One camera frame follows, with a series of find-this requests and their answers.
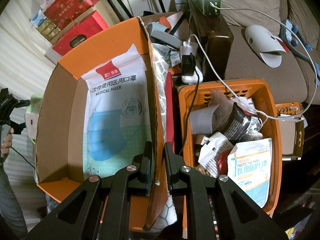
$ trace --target sofa armrest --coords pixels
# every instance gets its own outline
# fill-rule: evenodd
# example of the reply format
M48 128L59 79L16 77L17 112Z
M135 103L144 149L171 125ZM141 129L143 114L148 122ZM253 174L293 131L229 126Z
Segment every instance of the sofa armrest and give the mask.
M204 47L214 69L224 79L233 34L222 15L218 17L206 17L192 0L188 0L196 32ZM208 62L203 66L204 82L218 80Z

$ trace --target white medical protective mask package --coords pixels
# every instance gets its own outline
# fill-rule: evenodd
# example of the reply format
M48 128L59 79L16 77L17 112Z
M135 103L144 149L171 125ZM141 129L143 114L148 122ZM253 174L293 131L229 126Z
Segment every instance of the white medical protective mask package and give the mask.
M146 65L135 45L82 76L88 85L83 170L115 174L151 140Z
M268 199L272 141L237 143L228 156L228 177L261 208Z

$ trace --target person's finger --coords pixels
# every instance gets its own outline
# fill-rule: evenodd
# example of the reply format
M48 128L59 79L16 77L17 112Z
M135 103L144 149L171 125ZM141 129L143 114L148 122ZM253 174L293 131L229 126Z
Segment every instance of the person's finger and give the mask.
M7 143L3 143L1 145L2 148L11 148L12 147L12 142L7 142Z
M3 140L3 142L4 143L7 143L7 142L11 142L12 141L12 135L11 134L8 134L5 138L4 138L4 140Z
M1 149L1 153L2 153L2 154L9 154L9 152L10 152L10 151L9 151L9 148L2 148L2 149Z

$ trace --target plastic cup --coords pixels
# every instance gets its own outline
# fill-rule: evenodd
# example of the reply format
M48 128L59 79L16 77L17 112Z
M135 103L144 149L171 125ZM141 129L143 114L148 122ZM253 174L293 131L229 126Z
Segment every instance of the plastic cup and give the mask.
M214 127L214 111L218 106L209 106L190 113L190 126L192 134L212 134Z

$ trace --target small orange basket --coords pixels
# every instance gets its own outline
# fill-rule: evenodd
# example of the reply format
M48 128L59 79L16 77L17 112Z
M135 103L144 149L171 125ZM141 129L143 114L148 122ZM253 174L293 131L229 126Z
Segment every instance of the small orange basket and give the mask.
M256 109L265 112L267 115L277 116L275 103L268 84L263 80L236 80L226 81L226 84L239 96L252 98ZM195 85L182 87L179 91L180 117L182 127L182 137L185 133L185 120L194 96ZM205 108L211 100L211 90L221 91L227 98L232 97L231 92L220 82L201 83L192 110ZM272 163L269 184L268 200L263 207L267 214L271 214L276 208L282 171L281 137L278 120L268 119L260 132L265 138L272 138ZM183 148L183 158L186 165L194 167L195 159L193 155L193 138L190 124L188 123L188 134L186 144ZM183 229L187 230L187 208L184 201Z

